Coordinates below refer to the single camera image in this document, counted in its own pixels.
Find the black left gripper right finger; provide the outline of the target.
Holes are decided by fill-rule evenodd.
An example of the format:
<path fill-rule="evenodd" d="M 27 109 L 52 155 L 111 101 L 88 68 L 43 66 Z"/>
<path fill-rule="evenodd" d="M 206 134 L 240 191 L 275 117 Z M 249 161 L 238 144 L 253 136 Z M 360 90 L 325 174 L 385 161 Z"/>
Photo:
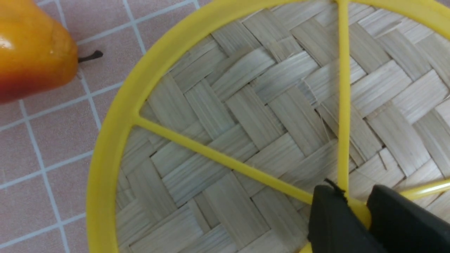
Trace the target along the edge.
<path fill-rule="evenodd" d="M 389 253 L 448 253 L 449 223 L 383 185 L 375 185 L 367 207 L 370 233 Z"/>

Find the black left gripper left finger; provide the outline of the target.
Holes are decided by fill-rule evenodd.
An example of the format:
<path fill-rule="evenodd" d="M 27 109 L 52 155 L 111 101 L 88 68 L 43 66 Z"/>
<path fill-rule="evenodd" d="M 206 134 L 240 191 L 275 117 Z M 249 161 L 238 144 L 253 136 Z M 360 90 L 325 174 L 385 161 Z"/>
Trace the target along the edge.
<path fill-rule="evenodd" d="M 330 179 L 314 187 L 308 240 L 314 253 L 386 253 L 355 216 L 345 191 Z"/>

